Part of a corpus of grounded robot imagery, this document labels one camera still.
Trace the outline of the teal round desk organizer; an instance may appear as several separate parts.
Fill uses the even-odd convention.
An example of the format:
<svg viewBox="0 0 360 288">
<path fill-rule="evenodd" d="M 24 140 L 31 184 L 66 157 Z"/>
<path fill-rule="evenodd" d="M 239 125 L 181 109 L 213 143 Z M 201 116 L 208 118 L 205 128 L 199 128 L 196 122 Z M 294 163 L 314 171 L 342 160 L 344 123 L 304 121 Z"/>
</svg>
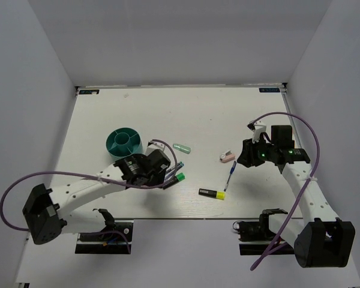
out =
<svg viewBox="0 0 360 288">
<path fill-rule="evenodd" d="M 111 132 L 106 139 L 106 149 L 115 160 L 143 153 L 140 135 L 136 130 L 128 127 Z"/>
</svg>

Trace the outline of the blue capped pen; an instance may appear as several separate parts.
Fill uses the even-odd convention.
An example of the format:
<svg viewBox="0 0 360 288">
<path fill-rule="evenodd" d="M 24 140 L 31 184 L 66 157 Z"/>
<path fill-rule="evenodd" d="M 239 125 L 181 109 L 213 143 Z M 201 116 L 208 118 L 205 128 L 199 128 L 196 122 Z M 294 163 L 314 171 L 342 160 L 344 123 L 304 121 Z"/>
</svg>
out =
<svg viewBox="0 0 360 288">
<path fill-rule="evenodd" d="M 174 170 L 172 173 L 166 174 L 166 178 L 170 178 L 176 171 L 178 171 L 178 170 Z"/>
</svg>

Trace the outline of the blue gel pen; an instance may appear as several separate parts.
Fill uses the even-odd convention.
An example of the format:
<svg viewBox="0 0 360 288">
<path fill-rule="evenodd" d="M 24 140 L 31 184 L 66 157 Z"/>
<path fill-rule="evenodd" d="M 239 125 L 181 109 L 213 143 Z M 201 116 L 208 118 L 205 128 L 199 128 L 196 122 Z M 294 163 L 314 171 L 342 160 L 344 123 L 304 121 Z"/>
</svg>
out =
<svg viewBox="0 0 360 288">
<path fill-rule="evenodd" d="M 224 190 L 223 190 L 224 192 L 226 192 L 228 187 L 229 187 L 229 183 L 230 183 L 231 177 L 232 177 L 232 175 L 233 175 L 233 173 L 235 171 L 236 164 L 237 164 L 236 161 L 234 161 L 233 164 L 232 164 L 232 167 L 231 167 L 230 172 L 229 172 L 228 179 L 227 179 L 226 184 L 224 186 Z"/>
</svg>

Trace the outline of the green black highlighter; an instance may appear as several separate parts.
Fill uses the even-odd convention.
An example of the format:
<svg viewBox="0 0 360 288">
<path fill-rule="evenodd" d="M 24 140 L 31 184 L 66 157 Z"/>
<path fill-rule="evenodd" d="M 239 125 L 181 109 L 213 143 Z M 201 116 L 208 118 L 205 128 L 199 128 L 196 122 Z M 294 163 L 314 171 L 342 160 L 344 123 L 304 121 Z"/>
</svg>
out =
<svg viewBox="0 0 360 288">
<path fill-rule="evenodd" d="M 163 189 L 166 190 L 177 183 L 183 181 L 185 179 L 185 175 L 183 173 L 177 174 L 172 180 L 170 180 L 166 185 L 163 186 Z"/>
</svg>

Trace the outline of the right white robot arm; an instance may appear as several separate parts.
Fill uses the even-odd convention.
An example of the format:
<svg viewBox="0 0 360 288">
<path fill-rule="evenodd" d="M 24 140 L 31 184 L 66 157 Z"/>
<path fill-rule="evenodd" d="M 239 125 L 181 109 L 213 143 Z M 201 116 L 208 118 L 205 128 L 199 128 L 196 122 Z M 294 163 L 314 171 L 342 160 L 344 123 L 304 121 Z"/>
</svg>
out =
<svg viewBox="0 0 360 288">
<path fill-rule="evenodd" d="M 355 238 L 355 228 L 343 221 L 331 208 L 317 181 L 306 151 L 296 148 L 289 125 L 273 125 L 271 138 L 261 121 L 249 124 L 253 132 L 243 141 L 238 163 L 257 167 L 271 162 L 278 167 L 298 201 L 302 219 L 294 220 L 280 208 L 265 209 L 257 221 L 239 221 L 233 228 L 242 242 L 265 241 L 272 245 L 270 252 L 282 242 L 288 244 L 303 268 L 343 268 L 347 265 Z"/>
</svg>

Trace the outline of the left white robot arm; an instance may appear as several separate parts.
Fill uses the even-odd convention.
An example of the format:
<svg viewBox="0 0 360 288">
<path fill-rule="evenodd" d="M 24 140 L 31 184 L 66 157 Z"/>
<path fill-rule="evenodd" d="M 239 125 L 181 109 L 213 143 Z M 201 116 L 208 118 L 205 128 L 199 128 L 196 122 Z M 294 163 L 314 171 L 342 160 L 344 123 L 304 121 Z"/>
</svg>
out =
<svg viewBox="0 0 360 288">
<path fill-rule="evenodd" d="M 161 185 L 169 167 L 167 155 L 155 149 L 149 155 L 133 154 L 117 160 L 98 175 L 83 176 L 74 183 L 55 188 L 35 186 L 22 209 L 34 244 L 46 244 L 64 233 L 95 232 L 101 239 L 111 238 L 115 225 L 103 208 L 89 214 L 77 209 L 130 186 Z"/>
</svg>

